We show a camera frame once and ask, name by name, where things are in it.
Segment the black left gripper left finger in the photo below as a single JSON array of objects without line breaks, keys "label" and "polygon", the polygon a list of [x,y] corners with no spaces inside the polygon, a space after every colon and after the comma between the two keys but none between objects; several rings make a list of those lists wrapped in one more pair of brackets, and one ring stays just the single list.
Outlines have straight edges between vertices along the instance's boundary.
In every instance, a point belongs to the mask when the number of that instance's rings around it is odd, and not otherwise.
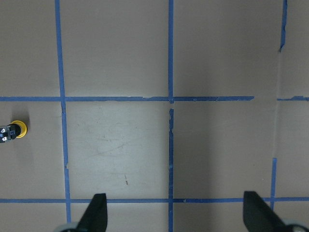
[{"label": "black left gripper left finger", "polygon": [[81,217],[78,232],[105,232],[108,225],[107,198],[105,193],[95,194]]}]

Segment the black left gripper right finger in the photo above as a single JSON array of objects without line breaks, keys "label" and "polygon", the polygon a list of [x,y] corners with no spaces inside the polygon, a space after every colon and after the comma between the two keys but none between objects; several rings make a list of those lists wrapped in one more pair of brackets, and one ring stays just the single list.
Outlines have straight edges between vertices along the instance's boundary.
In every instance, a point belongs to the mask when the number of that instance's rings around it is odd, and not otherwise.
[{"label": "black left gripper right finger", "polygon": [[243,222],[249,232],[279,232],[286,227],[255,191],[243,194]]}]

